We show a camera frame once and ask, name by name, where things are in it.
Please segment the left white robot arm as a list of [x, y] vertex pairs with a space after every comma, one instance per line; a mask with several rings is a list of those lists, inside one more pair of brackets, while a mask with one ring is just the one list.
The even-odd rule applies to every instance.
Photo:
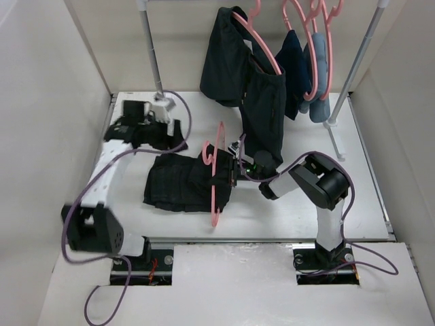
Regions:
[[113, 212], [116, 189], [136, 153], [174, 153], [186, 149], [171, 97], [154, 96], [149, 101], [123, 100], [121, 114], [105, 131], [101, 153], [91, 178], [77, 199], [61, 211], [63, 233], [61, 250], [69, 263], [67, 250], [94, 253], [97, 259], [128, 257], [139, 270], [152, 261], [145, 236], [124, 231]]

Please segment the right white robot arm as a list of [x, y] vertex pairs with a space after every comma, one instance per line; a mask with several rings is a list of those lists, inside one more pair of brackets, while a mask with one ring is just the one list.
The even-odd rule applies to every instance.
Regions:
[[317, 213], [317, 236], [314, 261], [320, 268], [335, 266], [345, 255], [344, 208], [349, 190], [353, 189], [350, 176], [331, 157], [309, 152], [295, 165], [280, 173], [267, 151], [259, 151], [254, 162], [233, 158], [229, 180], [253, 181], [268, 200], [278, 200], [299, 189], [314, 204]]

